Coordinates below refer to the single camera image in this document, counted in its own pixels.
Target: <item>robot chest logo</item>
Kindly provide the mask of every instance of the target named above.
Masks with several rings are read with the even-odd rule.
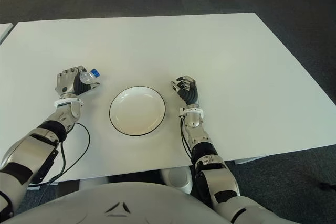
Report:
[[[120,204],[120,202],[118,202],[117,204],[115,204],[113,207],[111,207],[110,209],[108,209],[105,214],[107,217],[127,217],[128,215],[130,215],[131,211],[128,209],[127,205],[125,202],[123,202],[122,204]]]

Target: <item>white table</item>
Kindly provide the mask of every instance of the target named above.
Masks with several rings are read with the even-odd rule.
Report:
[[[205,128],[225,160],[336,144],[336,106],[253,13],[24,22],[0,53],[0,156],[54,112],[57,73],[101,72],[102,85],[82,96],[91,147],[61,180],[189,165],[177,117],[184,104],[170,87],[185,74],[197,81]],[[166,115],[152,133],[131,137],[113,128],[109,107],[137,85],[162,95]],[[68,164],[86,144],[76,126]],[[60,167],[59,155],[47,179]]]
[[[0,44],[12,27],[12,23],[0,24]]]

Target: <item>plastic water bottle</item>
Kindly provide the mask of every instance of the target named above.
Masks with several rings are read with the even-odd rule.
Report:
[[[81,72],[79,75],[79,79],[85,84],[93,84],[95,83],[95,79],[99,76],[99,72],[94,68],[90,72]]]

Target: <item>small white table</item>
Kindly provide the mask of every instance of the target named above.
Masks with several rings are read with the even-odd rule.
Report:
[[[0,44],[2,43],[3,39],[11,30],[12,27],[13,27],[12,23],[0,24]]]

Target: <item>wire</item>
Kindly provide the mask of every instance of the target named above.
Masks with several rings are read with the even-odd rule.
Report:
[[[63,148],[63,142],[61,142],[61,153],[62,153],[62,158],[63,158],[63,166],[62,166],[62,170],[61,172],[52,177],[48,182],[45,182],[45,183],[42,183],[42,184],[38,184],[38,185],[34,185],[34,186],[41,186],[41,185],[48,185],[46,187],[46,189],[43,191],[41,197],[40,197],[40,200],[38,201],[38,206],[41,204],[41,201],[43,199],[43,196],[44,194],[46,193],[46,191],[48,190],[48,188],[50,187],[51,183],[54,182],[55,180],[59,179],[61,176],[63,176],[64,173],[66,173],[67,171],[69,171],[74,165],[76,165],[78,163],[78,161],[85,155],[86,151],[88,150],[88,148],[90,147],[90,143],[91,143],[91,136],[90,136],[90,132],[89,130],[81,123],[75,123],[75,124],[79,124],[81,125],[85,130],[86,132],[88,133],[88,136],[89,136],[89,141],[88,141],[88,145],[85,149],[85,151],[83,152],[83,154],[68,168],[65,170],[65,165],[66,165],[66,160],[65,160],[65,154],[64,154],[64,148]]]
[[[59,174],[57,174],[56,176],[52,177],[50,179],[50,181],[46,182],[48,183],[48,186],[46,187],[46,189],[43,191],[43,193],[41,194],[40,200],[38,201],[37,205],[39,206],[41,204],[41,201],[43,199],[44,194],[46,193],[46,191],[48,190],[48,188],[50,187],[51,183],[55,180],[57,180],[60,176],[62,176],[62,173],[65,170],[65,166],[66,166],[66,159],[65,159],[65,154],[64,154],[64,147],[63,147],[63,142],[61,142],[61,154],[62,154],[62,160],[63,160],[63,165],[62,165],[62,170]]]
[[[180,130],[181,130],[182,145],[183,145],[183,148],[184,148],[186,154],[191,159],[191,155],[189,155],[189,153],[191,154],[191,150],[190,150],[189,145],[188,145],[188,143],[187,143],[187,141],[186,141],[186,139],[184,137],[184,134],[183,134],[183,123],[184,123],[184,118],[181,118],[181,121],[180,121]]]
[[[55,175],[54,177],[52,177],[49,181],[44,182],[44,183],[40,183],[40,184],[36,184],[36,185],[29,185],[28,187],[38,187],[38,186],[44,186],[44,185],[48,185],[51,184],[52,182],[54,182],[55,180],[57,180],[60,176],[62,176],[62,173],[65,170],[65,166],[66,166],[66,160],[65,160],[65,154],[64,154],[64,147],[63,147],[63,142],[61,142],[61,154],[62,154],[62,170],[60,171],[59,174]]]
[[[85,155],[85,153],[88,151],[88,148],[90,147],[91,136],[90,136],[89,130],[83,124],[81,124],[81,123],[75,123],[75,124],[79,124],[80,126],[82,126],[86,130],[86,132],[88,133],[88,136],[89,136],[88,145],[86,146],[86,149],[83,152],[83,154],[68,169],[66,169],[60,176],[62,176],[64,173],[66,173],[67,171],[69,171],[74,165],[76,165],[78,163],[78,161],[80,161],[80,159]]]
[[[56,181],[57,179],[59,179],[61,176],[63,176],[64,173],[66,173],[67,171],[69,171],[74,165],[76,165],[78,163],[78,161],[85,155],[85,153],[87,152],[88,148],[90,147],[90,143],[91,143],[91,136],[90,136],[90,132],[89,130],[81,123],[75,123],[75,124],[79,124],[80,126],[82,126],[86,132],[88,133],[89,136],[89,140],[88,140],[88,145],[85,149],[85,151],[83,152],[83,154],[70,166],[65,170],[65,164],[66,164],[66,160],[65,160],[65,154],[64,154],[64,148],[63,148],[63,142],[61,142],[61,153],[62,153],[62,158],[63,158],[63,166],[62,166],[62,170],[59,174],[57,174],[56,176],[52,177],[49,181],[41,183],[41,184],[37,184],[37,185],[29,185],[28,187],[37,187],[37,186],[43,186],[43,185],[50,185],[51,183],[53,183],[54,181]]]

